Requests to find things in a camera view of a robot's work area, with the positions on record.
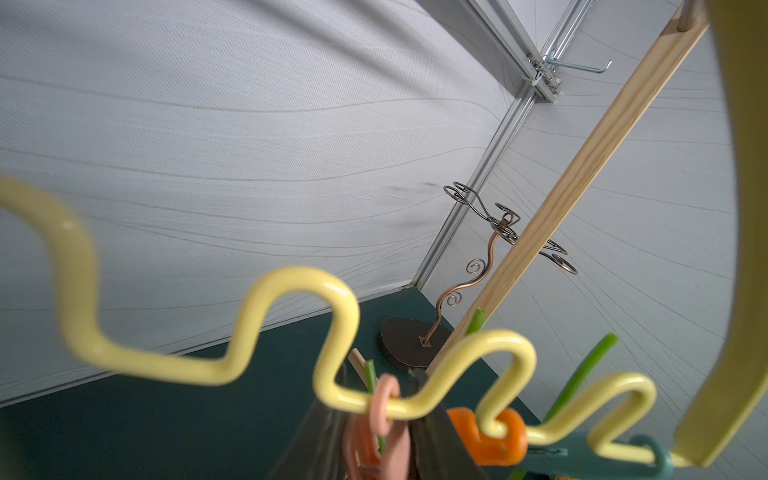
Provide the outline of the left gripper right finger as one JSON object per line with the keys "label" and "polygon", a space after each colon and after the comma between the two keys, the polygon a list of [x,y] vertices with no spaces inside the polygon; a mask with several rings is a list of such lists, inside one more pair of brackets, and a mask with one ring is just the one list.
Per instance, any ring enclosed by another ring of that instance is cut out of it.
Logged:
{"label": "left gripper right finger", "polygon": [[471,458],[442,402],[424,417],[410,420],[408,429],[416,479],[488,478]]}

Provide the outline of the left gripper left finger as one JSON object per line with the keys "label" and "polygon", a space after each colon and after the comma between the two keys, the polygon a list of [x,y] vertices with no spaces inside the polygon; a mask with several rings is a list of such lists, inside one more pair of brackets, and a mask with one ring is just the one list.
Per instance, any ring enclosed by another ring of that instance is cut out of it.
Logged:
{"label": "left gripper left finger", "polygon": [[348,418],[315,400],[268,479],[346,479],[342,440]]}

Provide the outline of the pink tulip flower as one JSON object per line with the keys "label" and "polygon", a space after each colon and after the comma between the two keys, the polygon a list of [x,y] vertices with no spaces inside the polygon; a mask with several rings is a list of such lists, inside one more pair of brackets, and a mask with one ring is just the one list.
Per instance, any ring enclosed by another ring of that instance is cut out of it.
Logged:
{"label": "pink tulip flower", "polygon": [[619,338],[614,333],[606,334],[595,347],[584,357],[574,373],[570,376],[554,403],[547,411],[543,422],[548,422],[576,395],[592,370],[600,363],[605,355],[618,343]]}

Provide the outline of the orange clothes peg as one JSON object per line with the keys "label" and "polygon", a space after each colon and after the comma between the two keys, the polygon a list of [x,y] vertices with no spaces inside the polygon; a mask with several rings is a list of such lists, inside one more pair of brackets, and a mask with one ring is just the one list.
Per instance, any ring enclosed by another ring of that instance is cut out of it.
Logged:
{"label": "orange clothes peg", "polygon": [[475,414],[468,408],[451,408],[447,410],[447,414],[477,465],[513,466],[525,458],[528,451],[526,425],[516,410],[506,408],[497,418],[507,427],[507,434],[503,439],[482,433]]}

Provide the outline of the teal clothes peg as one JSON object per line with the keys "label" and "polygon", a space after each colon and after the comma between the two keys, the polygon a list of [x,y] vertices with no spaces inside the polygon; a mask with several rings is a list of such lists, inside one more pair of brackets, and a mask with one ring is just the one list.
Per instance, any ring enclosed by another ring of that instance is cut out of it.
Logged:
{"label": "teal clothes peg", "polygon": [[587,434],[576,432],[549,446],[530,446],[516,470],[573,479],[671,479],[675,466],[671,453],[649,435],[635,435],[628,446],[648,448],[651,461],[629,462],[600,457],[587,445]]}

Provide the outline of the yellow wavy clothes hanger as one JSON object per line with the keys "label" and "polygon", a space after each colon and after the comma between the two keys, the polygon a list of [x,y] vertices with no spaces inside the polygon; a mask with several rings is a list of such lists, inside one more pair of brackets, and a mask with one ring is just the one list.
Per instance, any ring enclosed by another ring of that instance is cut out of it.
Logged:
{"label": "yellow wavy clothes hanger", "polygon": [[[284,266],[361,299],[379,370],[390,316],[434,317],[490,229],[456,228],[445,184],[533,217],[675,1],[592,1],[553,102],[525,100],[504,46],[461,1],[5,1],[1,171],[87,225],[99,320],[129,347],[218,356],[248,287]],[[659,396],[666,443],[723,347],[737,277],[738,174],[709,29],[488,321],[539,363],[543,418],[606,333],[598,375]],[[262,479],[312,400],[329,322],[310,294],[270,310],[248,371],[216,388],[99,372],[66,348],[41,238],[1,215],[1,467],[8,478]]]}

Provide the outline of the pink clothes peg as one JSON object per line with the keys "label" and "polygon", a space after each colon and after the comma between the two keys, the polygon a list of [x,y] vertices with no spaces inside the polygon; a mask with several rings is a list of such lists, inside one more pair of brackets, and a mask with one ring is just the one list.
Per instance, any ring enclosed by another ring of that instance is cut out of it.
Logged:
{"label": "pink clothes peg", "polygon": [[406,421],[387,415],[390,399],[401,396],[396,377],[383,374],[374,390],[370,411],[347,421],[342,453],[348,479],[408,479],[411,444]]}

